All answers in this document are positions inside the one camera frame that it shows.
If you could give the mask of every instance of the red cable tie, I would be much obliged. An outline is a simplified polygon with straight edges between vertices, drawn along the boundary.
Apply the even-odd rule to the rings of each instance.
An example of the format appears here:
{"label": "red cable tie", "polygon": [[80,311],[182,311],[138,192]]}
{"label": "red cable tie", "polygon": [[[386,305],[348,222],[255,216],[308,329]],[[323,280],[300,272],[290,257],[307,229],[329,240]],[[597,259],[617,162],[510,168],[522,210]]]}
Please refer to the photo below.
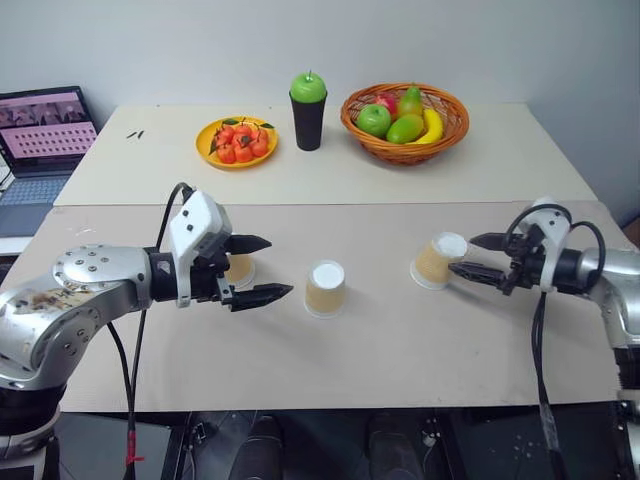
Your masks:
{"label": "red cable tie", "polygon": [[144,457],[136,457],[136,432],[129,432],[127,436],[127,459],[125,465],[128,467],[132,463],[142,462]]}

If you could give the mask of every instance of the laptop screen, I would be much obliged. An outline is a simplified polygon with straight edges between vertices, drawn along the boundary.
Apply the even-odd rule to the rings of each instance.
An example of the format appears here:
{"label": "laptop screen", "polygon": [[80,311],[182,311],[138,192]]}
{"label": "laptop screen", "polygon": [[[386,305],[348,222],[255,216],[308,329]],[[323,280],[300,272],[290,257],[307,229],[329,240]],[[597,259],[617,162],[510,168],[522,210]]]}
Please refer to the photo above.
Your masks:
{"label": "laptop screen", "polygon": [[16,173],[71,171],[96,138],[78,87],[0,95],[0,146]]}

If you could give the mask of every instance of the beige tabletop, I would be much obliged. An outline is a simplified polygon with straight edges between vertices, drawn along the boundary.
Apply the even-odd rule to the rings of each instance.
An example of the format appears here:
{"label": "beige tabletop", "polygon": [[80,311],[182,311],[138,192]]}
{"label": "beige tabletop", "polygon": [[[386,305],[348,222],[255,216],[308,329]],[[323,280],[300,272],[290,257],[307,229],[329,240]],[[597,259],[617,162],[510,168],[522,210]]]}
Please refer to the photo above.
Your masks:
{"label": "beige tabletop", "polygon": [[[419,167],[389,166],[365,153],[328,106],[322,147],[295,143],[290,106],[123,106],[100,132],[56,205],[161,205],[177,180],[224,204],[374,204],[595,200],[591,189],[524,104],[468,105],[469,133]],[[218,170],[195,138],[214,120],[251,114],[280,142],[264,164]],[[126,138],[132,132],[144,134]]]}
{"label": "beige tabletop", "polygon": [[[596,202],[566,202],[608,246],[630,247]],[[504,231],[518,203],[352,206],[230,206],[234,230],[271,240],[255,254],[258,283],[295,286],[267,307],[230,313],[218,304],[152,306],[142,350],[141,411],[338,407],[519,405],[537,402],[530,351],[537,290],[505,297],[455,280],[427,291],[409,263],[432,235]],[[70,246],[153,243],[160,206],[58,207],[18,259],[3,289],[49,270]],[[586,232],[570,246],[594,241]],[[507,266],[479,249],[470,258]],[[330,258],[346,270],[348,300],[331,320],[303,308],[307,269]],[[131,356],[135,314],[115,322]],[[544,337],[552,403],[605,401],[618,388],[613,353],[598,308],[550,295]],[[106,329],[69,381],[66,411],[125,410],[116,350]]]}

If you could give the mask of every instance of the laptop keyboard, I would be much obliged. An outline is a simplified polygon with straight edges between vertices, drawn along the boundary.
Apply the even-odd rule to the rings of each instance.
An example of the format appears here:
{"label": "laptop keyboard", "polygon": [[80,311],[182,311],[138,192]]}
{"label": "laptop keyboard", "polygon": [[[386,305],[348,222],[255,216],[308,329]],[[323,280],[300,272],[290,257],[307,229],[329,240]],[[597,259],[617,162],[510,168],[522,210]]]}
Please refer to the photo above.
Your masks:
{"label": "laptop keyboard", "polygon": [[68,177],[14,180],[0,197],[0,205],[32,205],[53,203]]}

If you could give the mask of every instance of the banana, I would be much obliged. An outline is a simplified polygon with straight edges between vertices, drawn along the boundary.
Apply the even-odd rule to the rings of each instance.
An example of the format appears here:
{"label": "banana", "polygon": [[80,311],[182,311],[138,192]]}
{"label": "banana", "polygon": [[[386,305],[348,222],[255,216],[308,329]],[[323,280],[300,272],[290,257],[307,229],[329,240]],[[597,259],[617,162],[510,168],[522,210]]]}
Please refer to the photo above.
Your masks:
{"label": "banana", "polygon": [[442,138],[444,125],[438,112],[433,108],[425,108],[422,116],[424,117],[424,125],[427,127],[427,133],[406,145],[434,143]]}

